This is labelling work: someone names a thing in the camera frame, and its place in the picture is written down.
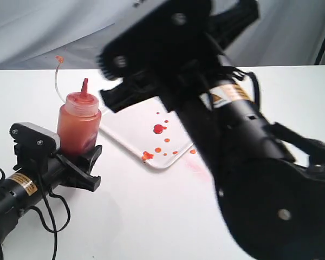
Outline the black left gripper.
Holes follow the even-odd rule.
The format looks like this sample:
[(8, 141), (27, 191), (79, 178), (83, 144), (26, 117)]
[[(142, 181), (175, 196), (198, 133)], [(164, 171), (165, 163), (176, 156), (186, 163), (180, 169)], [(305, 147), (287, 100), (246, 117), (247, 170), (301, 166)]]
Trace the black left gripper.
[(41, 177), (46, 186), (62, 185), (95, 192), (101, 184), (100, 176), (91, 175), (92, 169), (102, 153), (97, 145), (80, 155), (75, 161), (61, 153), (60, 137), (43, 127), (30, 122), (14, 123), (9, 130), (16, 145), (16, 171), (9, 177), (21, 187), (36, 187)]

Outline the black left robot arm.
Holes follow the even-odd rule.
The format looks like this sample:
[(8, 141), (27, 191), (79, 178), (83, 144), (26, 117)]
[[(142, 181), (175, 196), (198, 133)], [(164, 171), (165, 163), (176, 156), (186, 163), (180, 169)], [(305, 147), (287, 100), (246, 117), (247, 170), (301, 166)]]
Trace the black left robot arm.
[(0, 259), (2, 243), (29, 210), (38, 211), (36, 204), (44, 196), (56, 198), (53, 189), (59, 185), (94, 192), (101, 183), (91, 175), (102, 146), (97, 145), (69, 160), (60, 150), (60, 137), (30, 122), (14, 123), (9, 130), (15, 146), (15, 173), (0, 178)]

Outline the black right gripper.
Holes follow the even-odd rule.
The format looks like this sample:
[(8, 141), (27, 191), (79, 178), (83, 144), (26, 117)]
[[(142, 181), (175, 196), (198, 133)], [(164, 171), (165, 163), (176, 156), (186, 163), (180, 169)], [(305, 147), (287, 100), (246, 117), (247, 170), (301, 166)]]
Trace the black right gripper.
[(114, 36), (97, 58), (106, 79), (122, 79), (100, 91), (105, 106), (118, 112), (158, 96), (171, 111), (184, 89), (207, 91), (202, 77), (244, 79), (219, 57), (259, 18), (258, 3), (238, 1), (217, 15), (211, 8), (211, 1), (164, 1)]

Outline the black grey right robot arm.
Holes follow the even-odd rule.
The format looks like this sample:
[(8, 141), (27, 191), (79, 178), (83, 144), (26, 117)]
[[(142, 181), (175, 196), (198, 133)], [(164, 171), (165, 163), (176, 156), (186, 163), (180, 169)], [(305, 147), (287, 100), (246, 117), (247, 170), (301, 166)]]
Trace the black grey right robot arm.
[(105, 105), (159, 97), (210, 170), (236, 243), (254, 259), (325, 259), (325, 143), (261, 113), (255, 74), (219, 56), (259, 17), (256, 1), (213, 15), (211, 1), (134, 1), (97, 62)]

